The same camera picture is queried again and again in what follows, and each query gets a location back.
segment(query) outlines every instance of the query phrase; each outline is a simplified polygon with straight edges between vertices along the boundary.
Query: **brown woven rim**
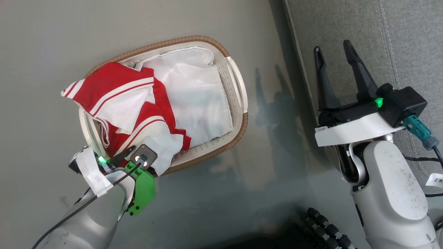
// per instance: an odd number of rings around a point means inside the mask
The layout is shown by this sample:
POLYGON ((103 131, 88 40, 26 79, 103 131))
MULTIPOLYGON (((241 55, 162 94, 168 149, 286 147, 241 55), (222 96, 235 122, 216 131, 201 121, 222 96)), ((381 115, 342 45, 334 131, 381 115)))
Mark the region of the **brown woven rim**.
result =
MULTIPOLYGON (((131 50, 129 52, 126 52, 124 54, 118 55, 116 57, 113 57, 103 63, 98 64, 97 66, 95 66, 93 69, 91 69, 85 77, 90 76, 92 73, 94 73, 95 71, 97 71, 99 68, 101 68, 103 65, 105 65, 106 63, 109 62, 121 62, 127 58, 130 58, 132 56, 136 56, 148 51, 152 51, 155 49, 159 49, 159 48, 163 48, 163 47, 167 47, 167 46, 172 46, 172 45, 176 45, 176 44, 181 44, 181 43, 188 43, 188 42, 205 42, 205 43, 209 43, 212 46, 216 47, 222 54, 224 57, 228 57, 229 53, 228 51, 225 49, 225 47, 223 47, 218 41, 209 38, 207 36, 202 36, 202 35, 191 35, 191 36, 186 36, 186 37, 181 37, 181 38, 175 38, 175 39, 171 39, 171 40, 167 40, 164 42, 159 42, 159 43, 154 43, 151 45, 147 45, 141 48, 137 48, 134 50, 131 50)), ((245 131, 246 131, 246 127, 248 126, 248 113, 244 113, 243 114, 243 119, 241 121, 241 127, 240 127, 240 131, 237 133, 237 135, 225 146, 220 147, 216 150, 213 150, 207 154, 204 154, 200 157, 197 157, 196 159, 193 159, 189 162, 186 163, 182 163, 179 164, 177 166, 171 167, 168 170, 166 170, 166 172, 163 175, 167 175, 170 174, 172 172, 176 172, 188 167, 191 167, 193 165, 196 165, 198 163, 201 163, 205 160, 208 160, 209 158, 215 157, 216 155, 225 152, 227 150, 229 150, 230 148, 232 148, 236 143, 238 143, 238 141, 240 141, 240 139, 243 137, 245 131)))

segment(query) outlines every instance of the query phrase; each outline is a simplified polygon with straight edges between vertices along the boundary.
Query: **green light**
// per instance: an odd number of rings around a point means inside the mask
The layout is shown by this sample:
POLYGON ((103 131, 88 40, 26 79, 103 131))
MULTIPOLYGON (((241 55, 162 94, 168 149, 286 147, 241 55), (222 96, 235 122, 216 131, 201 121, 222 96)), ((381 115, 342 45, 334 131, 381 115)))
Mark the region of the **green light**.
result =
POLYGON ((102 156, 99 156, 99 157, 98 157, 98 162, 99 162, 100 164, 104 164, 104 163, 106 163, 106 160, 105 160, 102 156))
POLYGON ((378 108, 380 108, 383 105, 383 98, 376 99, 375 103, 377 103, 378 108))

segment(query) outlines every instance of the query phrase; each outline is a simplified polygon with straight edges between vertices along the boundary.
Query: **gray sofa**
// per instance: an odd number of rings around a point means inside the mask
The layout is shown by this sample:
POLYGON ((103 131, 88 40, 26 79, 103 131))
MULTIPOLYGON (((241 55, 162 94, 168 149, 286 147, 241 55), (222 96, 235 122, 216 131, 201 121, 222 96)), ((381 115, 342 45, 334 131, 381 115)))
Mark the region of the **gray sofa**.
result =
MULTIPOLYGON (((336 96, 342 104, 356 101, 354 75, 343 51, 343 40, 348 39, 378 86, 412 86, 428 101, 420 119, 443 141, 443 0, 285 0, 285 4, 315 117, 319 114, 315 46, 322 49, 336 96)), ((407 156, 435 157, 406 131, 397 132, 394 142, 407 156)), ((426 194, 442 192, 425 186, 431 173, 443 173, 438 163, 409 165, 426 194)))

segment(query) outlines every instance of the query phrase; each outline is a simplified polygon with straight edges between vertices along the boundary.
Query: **teal connector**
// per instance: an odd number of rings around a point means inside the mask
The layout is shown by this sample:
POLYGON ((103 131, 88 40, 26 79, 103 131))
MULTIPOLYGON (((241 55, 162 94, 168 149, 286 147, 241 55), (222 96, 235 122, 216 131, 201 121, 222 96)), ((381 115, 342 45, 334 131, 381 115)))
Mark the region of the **teal connector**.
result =
POLYGON ((438 139, 431 136, 432 132, 415 115, 408 116, 403 126, 412 134, 418 137, 426 150, 432 150, 432 147, 439 145, 438 139))

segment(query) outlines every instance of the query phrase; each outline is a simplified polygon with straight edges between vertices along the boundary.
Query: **floor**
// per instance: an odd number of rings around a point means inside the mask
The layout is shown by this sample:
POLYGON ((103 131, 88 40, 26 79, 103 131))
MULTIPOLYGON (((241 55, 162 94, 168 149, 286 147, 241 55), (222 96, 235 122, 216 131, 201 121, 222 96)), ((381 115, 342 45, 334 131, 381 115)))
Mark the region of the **floor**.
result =
POLYGON ((187 35, 216 39, 249 99, 242 140, 156 180, 156 199, 124 216, 111 248, 187 249, 273 233, 310 206, 367 245, 346 183, 313 139, 314 121, 277 0, 0 0, 0 241, 29 248, 86 189, 67 168, 85 145, 60 96, 115 55, 187 35))

